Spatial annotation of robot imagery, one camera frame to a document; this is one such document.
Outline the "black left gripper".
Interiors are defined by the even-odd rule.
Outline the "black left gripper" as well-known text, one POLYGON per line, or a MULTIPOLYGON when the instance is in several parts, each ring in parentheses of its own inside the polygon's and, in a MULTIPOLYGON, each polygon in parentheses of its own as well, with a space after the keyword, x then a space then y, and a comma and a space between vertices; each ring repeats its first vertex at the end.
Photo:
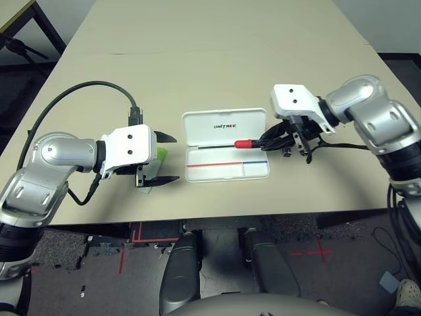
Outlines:
MULTIPOLYGON (((157 137, 157 143, 160 144, 177 142, 176 138, 172 137, 171 135, 165 134, 164 132, 156 131, 155 135, 157 137)), ((135 186, 137 188, 142 188, 143 186, 145 188, 163 186, 180 178, 179 176, 156 176, 154 178, 144 180, 144 164, 131 164, 123 167, 118 167, 116 169, 116 174, 134 176, 135 186)))

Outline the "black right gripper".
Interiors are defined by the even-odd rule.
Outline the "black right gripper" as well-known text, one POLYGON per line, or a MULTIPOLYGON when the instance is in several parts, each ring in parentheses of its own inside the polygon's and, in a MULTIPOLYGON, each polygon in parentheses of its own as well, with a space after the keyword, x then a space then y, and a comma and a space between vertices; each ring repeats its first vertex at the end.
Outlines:
POLYGON ((314 149, 310 142, 320 140, 322 129, 307 116, 287 117, 286 124, 276 124, 269 128, 259 140, 268 141, 262 147, 262 151, 277 151, 285 147, 296 147, 301 155, 312 155, 314 149))

